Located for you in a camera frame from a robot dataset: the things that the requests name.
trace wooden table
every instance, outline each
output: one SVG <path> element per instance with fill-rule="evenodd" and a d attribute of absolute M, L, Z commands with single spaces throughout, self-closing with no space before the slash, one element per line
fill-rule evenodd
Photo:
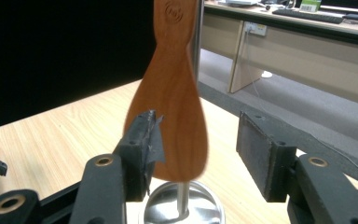
<path fill-rule="evenodd" d="M 0 127 L 0 194 L 33 189 L 39 199 L 81 179 L 90 158 L 110 153 L 139 81 Z M 285 203 L 266 203 L 238 156 L 238 118 L 202 100 L 209 158 L 198 179 L 222 202 L 227 223 L 289 223 Z M 151 190 L 164 183 L 153 179 Z M 137 223 L 142 203 L 127 203 L 128 223 Z"/>

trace round metal stand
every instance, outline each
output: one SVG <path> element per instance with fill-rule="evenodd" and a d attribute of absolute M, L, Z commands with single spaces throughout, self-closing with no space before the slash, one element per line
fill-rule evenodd
<path fill-rule="evenodd" d="M 219 199 L 201 183 L 167 182 L 149 197 L 139 223 L 226 223 Z"/>

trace wooden spoon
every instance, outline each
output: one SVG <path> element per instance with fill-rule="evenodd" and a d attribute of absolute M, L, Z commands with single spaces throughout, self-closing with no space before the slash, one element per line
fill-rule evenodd
<path fill-rule="evenodd" d="M 132 99 L 125 130 L 138 114 L 154 109 L 160 124 L 165 163 L 156 163 L 156 178 L 186 182 L 205 166 L 208 143 L 205 120 L 190 62 L 196 0 L 155 0 L 153 58 Z"/>

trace gray floor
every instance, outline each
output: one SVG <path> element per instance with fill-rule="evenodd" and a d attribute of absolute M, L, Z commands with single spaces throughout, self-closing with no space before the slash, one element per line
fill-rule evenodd
<path fill-rule="evenodd" d="M 353 161 L 358 177 L 358 104 L 284 77 L 261 78 L 227 93 L 232 60 L 201 51 L 199 88 L 202 98 L 238 116 L 255 108 L 339 149 L 336 160 Z"/>

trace wall socket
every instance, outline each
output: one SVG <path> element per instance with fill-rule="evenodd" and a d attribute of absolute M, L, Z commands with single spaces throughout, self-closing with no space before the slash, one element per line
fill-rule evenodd
<path fill-rule="evenodd" d="M 254 22 L 245 22 L 245 32 L 250 31 L 251 34 L 266 36 L 267 26 L 262 24 L 257 24 Z"/>

